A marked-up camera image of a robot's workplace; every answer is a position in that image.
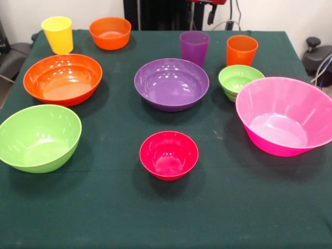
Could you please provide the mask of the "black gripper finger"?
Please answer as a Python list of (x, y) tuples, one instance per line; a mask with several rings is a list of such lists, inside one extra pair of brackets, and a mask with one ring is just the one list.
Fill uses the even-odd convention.
[(208, 25), (212, 25), (214, 22), (214, 18), (215, 18), (215, 13), (216, 13), (216, 9), (217, 9), (217, 5), (212, 5), (212, 9), (209, 13), (209, 16), (207, 18), (207, 24)]

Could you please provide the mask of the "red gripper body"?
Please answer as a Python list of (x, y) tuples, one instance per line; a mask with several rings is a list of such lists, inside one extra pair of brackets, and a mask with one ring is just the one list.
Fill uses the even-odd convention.
[(187, 0), (188, 2), (204, 3), (210, 5), (224, 5), (227, 0)]

